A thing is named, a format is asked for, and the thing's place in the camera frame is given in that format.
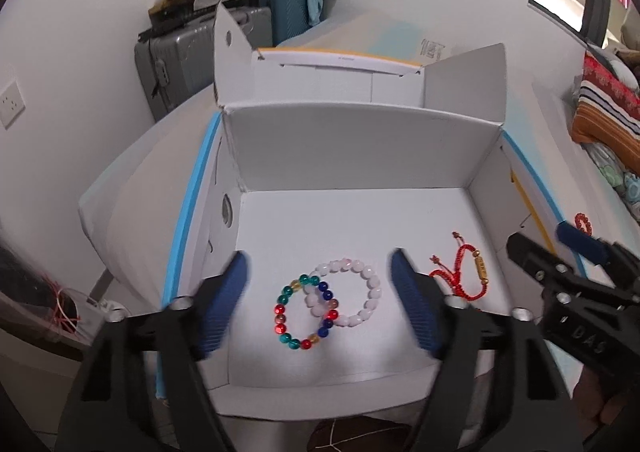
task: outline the box hole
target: box hole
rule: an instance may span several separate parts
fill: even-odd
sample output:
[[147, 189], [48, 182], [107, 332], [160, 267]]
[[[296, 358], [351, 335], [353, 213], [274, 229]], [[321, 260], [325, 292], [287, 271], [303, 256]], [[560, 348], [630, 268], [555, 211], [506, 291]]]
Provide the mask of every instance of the box hole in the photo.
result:
[[231, 199], [229, 199], [229, 196], [226, 194], [222, 198], [222, 221], [227, 228], [231, 228], [234, 222], [234, 211], [231, 207]]

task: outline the string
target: string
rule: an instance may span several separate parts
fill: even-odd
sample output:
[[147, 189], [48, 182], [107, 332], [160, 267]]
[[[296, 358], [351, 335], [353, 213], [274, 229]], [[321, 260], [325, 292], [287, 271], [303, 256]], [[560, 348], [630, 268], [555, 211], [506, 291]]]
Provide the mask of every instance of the string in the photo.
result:
[[[431, 262], [433, 262], [434, 264], [437, 264], [440, 267], [440, 269], [436, 269], [432, 271], [430, 273], [430, 276], [431, 277], [439, 276], [440, 278], [444, 279], [447, 285], [451, 288], [453, 295], [462, 297], [468, 300], [469, 302], [473, 302], [475, 300], [482, 298], [487, 291], [487, 286], [489, 281], [486, 279], [485, 276], [482, 276], [480, 273], [480, 265], [482, 266], [482, 269], [484, 269], [484, 262], [482, 261], [482, 258], [480, 257], [480, 252], [476, 249], [476, 247], [471, 244], [467, 244], [465, 242], [465, 239], [463, 239], [458, 232], [454, 231], [453, 237], [458, 242], [458, 251], [456, 253], [456, 260], [454, 263], [453, 271], [451, 271], [447, 266], [445, 266], [439, 257], [437, 257], [436, 255], [433, 255], [433, 257], [431, 257]], [[475, 296], [469, 295], [465, 291], [465, 289], [462, 287], [462, 260], [465, 257], [466, 251], [470, 251], [471, 254], [474, 256], [474, 258], [476, 259], [476, 266], [478, 266], [478, 278], [480, 279], [480, 282], [482, 285], [481, 291], [479, 292], [479, 294]]]

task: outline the blue gripper pad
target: blue gripper pad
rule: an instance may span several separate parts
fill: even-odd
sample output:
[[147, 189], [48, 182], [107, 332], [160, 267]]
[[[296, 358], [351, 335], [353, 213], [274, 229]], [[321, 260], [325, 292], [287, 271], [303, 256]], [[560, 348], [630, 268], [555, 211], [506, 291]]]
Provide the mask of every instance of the blue gripper pad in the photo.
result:
[[409, 317], [418, 345], [438, 357], [445, 345], [441, 323], [444, 295], [433, 278], [417, 273], [404, 252], [396, 249], [391, 255], [391, 282]]
[[220, 276], [224, 284], [211, 302], [202, 320], [200, 350], [207, 354], [220, 349], [231, 315], [240, 300], [248, 278], [248, 260], [241, 251]]
[[609, 261], [609, 253], [604, 244], [566, 221], [556, 228], [556, 237], [562, 244], [570, 247], [594, 265], [603, 266]]

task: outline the box flap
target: box flap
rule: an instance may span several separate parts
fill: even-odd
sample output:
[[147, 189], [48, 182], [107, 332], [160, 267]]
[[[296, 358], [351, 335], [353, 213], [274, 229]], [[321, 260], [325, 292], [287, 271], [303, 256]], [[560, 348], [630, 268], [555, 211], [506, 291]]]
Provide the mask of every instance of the box flap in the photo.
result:
[[234, 104], [225, 109], [250, 191], [466, 186], [499, 124], [370, 103]]
[[507, 102], [507, 62], [496, 44], [428, 66], [424, 107], [503, 123]]
[[253, 50], [244, 33], [220, 4], [213, 27], [214, 91], [218, 104], [246, 101], [254, 95]]

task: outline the red wire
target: red wire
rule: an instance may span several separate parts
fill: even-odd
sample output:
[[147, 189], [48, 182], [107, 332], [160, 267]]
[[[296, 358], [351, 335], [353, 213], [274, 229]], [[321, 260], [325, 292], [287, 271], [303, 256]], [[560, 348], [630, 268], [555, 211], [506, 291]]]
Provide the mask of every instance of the red wire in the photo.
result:
[[458, 252], [456, 253], [456, 262], [455, 262], [455, 265], [453, 267], [453, 271], [451, 271], [448, 267], [446, 267], [443, 263], [441, 263], [440, 259], [436, 255], [434, 255], [433, 257], [431, 257], [431, 262], [433, 262], [434, 264], [439, 265], [441, 267], [441, 269], [436, 269], [436, 270], [432, 271], [430, 273], [430, 276], [432, 276], [432, 277], [439, 276], [440, 278], [443, 278], [444, 281], [451, 288], [451, 291], [453, 292], [453, 295], [458, 296], [458, 297], [462, 297], [462, 298], [468, 300], [469, 302], [473, 302], [474, 300], [478, 300], [478, 299], [482, 298], [486, 294], [487, 284], [483, 283], [481, 291], [479, 292], [479, 294], [477, 294], [475, 296], [469, 295], [463, 289], [462, 284], [461, 284], [461, 280], [462, 280], [462, 268], [461, 268], [462, 259], [465, 257], [465, 252], [466, 251], [470, 251], [471, 253], [473, 253], [473, 252], [476, 251], [476, 248], [474, 246], [472, 246], [471, 244], [466, 244], [465, 243], [465, 239], [460, 237], [460, 235], [458, 233], [454, 232], [453, 236], [455, 237], [455, 239], [458, 241], [459, 244], [462, 241], [462, 244], [460, 245], [460, 247], [458, 248]]
[[70, 318], [69, 317], [68, 320], [67, 320], [67, 317], [65, 317], [62, 314], [62, 311], [58, 307], [58, 305], [60, 303], [59, 302], [60, 296], [62, 295], [62, 287], [60, 286], [60, 284], [58, 284], [57, 282], [52, 281], [46, 275], [43, 277], [43, 279], [47, 283], [47, 285], [51, 288], [51, 291], [53, 292], [53, 295], [55, 297], [55, 304], [54, 304], [54, 307], [53, 307], [53, 313], [51, 315], [51, 320], [49, 321], [49, 326], [47, 326], [47, 331], [49, 331], [50, 327], [55, 323], [56, 326], [61, 327], [62, 329], [64, 329], [68, 333], [75, 333], [76, 332], [76, 327], [73, 325], [73, 322], [75, 322], [76, 326], [77, 326], [78, 322], [80, 321], [80, 317], [76, 317], [76, 318]]

